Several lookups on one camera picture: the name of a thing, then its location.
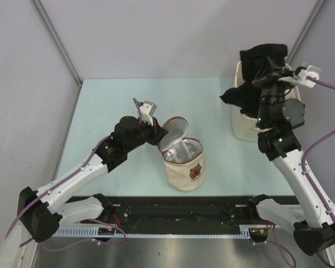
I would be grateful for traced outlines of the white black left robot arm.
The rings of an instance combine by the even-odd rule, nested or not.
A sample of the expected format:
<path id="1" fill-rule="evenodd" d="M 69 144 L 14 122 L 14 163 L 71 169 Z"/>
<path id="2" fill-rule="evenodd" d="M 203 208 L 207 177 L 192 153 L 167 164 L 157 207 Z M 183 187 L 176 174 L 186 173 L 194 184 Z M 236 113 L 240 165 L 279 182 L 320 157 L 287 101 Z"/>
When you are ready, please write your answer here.
<path id="1" fill-rule="evenodd" d="M 37 243 L 46 241 L 64 225 L 84 220 L 108 222 L 113 205 L 103 194 L 95 194 L 79 202 L 69 203 L 68 200 L 80 189 L 125 162 L 129 152 L 145 143 L 156 146 L 167 134 L 168 131 L 159 125 L 156 118 L 149 124 L 136 117 L 122 117 L 114 131 L 99 141 L 87 159 L 70 175 L 37 190 L 24 188 L 19 194 L 14 222 L 21 222 Z"/>

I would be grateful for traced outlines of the black garment from bag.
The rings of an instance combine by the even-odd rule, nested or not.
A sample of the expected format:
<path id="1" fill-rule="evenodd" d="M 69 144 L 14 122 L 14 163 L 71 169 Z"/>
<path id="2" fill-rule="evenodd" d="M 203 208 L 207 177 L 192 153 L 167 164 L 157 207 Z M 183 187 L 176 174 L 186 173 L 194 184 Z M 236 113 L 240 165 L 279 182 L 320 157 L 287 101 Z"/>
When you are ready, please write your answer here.
<path id="1" fill-rule="evenodd" d="M 227 89 L 220 99 L 225 104 L 240 108 L 240 113 L 256 118 L 259 111 L 261 89 L 252 83 L 272 72 L 272 61 L 276 66 L 285 66 L 288 47 L 285 44 L 262 44 L 240 51 L 243 84 Z"/>

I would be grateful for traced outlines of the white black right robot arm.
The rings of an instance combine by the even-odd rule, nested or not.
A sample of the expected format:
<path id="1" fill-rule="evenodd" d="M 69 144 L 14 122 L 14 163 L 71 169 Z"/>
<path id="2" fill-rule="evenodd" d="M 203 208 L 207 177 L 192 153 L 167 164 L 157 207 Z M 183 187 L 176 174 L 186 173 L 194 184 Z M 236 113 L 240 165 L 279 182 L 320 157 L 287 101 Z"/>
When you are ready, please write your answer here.
<path id="1" fill-rule="evenodd" d="M 335 205 L 322 189 L 307 164 L 307 153 L 293 130 L 304 125 L 305 105 L 298 99 L 286 98 L 286 90 L 296 85 L 308 88 L 319 80 L 320 69 L 300 66 L 295 71 L 275 68 L 253 81 L 261 89 L 256 126 L 258 147 L 282 173 L 302 213 L 297 213 L 266 195 L 259 195 L 247 208 L 246 217 L 253 224 L 263 220 L 277 224 L 291 233 L 299 248 L 312 256 L 335 245 Z"/>

